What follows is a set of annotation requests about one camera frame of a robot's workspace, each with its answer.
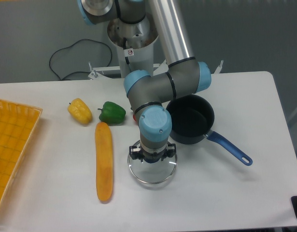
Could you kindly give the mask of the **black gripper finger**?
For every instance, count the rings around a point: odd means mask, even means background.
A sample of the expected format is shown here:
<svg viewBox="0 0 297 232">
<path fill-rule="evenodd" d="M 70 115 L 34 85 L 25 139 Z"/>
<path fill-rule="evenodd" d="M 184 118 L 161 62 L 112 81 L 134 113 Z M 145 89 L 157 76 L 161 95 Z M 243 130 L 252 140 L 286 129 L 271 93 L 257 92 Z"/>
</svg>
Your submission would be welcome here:
<svg viewBox="0 0 297 232">
<path fill-rule="evenodd" d="M 168 143 L 160 159 L 161 161 L 163 161 L 166 158 L 173 158 L 175 155 L 176 155 L 176 144 Z"/>
<path fill-rule="evenodd" d="M 143 152 L 141 147 L 135 145 L 129 147 L 129 156 L 132 160 L 140 160 L 143 162 Z"/>
</svg>

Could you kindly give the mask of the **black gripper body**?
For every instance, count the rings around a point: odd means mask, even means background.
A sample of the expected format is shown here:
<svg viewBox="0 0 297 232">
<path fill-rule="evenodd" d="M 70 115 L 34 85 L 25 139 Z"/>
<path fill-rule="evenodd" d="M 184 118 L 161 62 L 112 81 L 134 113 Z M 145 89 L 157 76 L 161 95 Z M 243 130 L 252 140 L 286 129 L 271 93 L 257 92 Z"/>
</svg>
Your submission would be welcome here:
<svg viewBox="0 0 297 232">
<path fill-rule="evenodd" d="M 161 152 L 147 152 L 144 149 L 141 150 L 141 161 L 145 162 L 158 162 L 163 161 L 166 157 L 167 150 L 164 149 Z"/>
</svg>

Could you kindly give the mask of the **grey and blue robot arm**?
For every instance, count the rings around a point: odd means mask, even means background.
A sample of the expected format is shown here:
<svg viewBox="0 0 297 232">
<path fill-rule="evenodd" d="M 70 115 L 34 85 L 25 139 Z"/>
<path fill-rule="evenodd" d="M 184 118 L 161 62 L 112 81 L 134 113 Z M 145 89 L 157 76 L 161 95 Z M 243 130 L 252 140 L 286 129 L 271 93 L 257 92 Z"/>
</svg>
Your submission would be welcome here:
<svg viewBox="0 0 297 232">
<path fill-rule="evenodd" d="M 207 89 L 211 72 L 197 62 L 176 0 L 80 0 L 88 24 L 108 22 L 124 88 L 140 129 L 130 156 L 154 163 L 172 157 L 171 116 L 162 103 Z"/>
</svg>

